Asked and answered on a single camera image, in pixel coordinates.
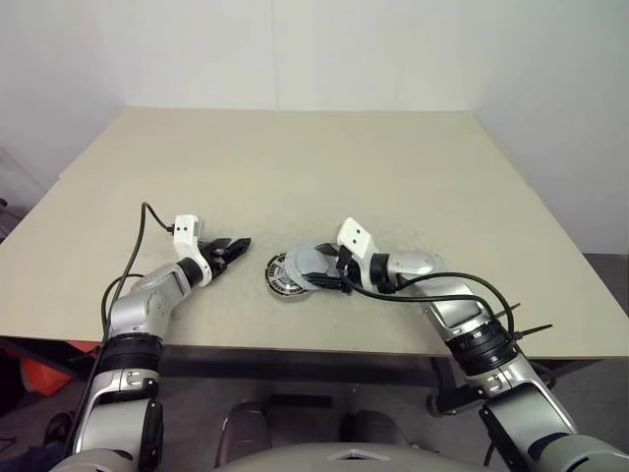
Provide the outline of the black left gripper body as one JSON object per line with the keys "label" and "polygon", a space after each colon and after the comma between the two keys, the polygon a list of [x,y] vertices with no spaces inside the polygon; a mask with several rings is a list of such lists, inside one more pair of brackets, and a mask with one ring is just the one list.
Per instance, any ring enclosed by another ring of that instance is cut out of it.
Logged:
{"label": "black left gripper body", "polygon": [[223,253],[211,253],[207,249],[208,243],[209,242],[202,242],[200,244],[200,253],[209,264],[212,274],[222,274],[227,267],[227,264],[224,263]]}

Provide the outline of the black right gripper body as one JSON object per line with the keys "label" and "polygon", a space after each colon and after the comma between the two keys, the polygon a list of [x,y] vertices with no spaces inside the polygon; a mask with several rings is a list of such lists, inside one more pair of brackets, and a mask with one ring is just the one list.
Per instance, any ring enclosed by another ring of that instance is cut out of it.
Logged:
{"label": "black right gripper body", "polygon": [[364,291],[361,279],[361,269],[354,260],[353,254],[346,247],[339,249],[337,259],[337,270],[340,277],[341,291],[345,294],[352,292],[362,293]]}

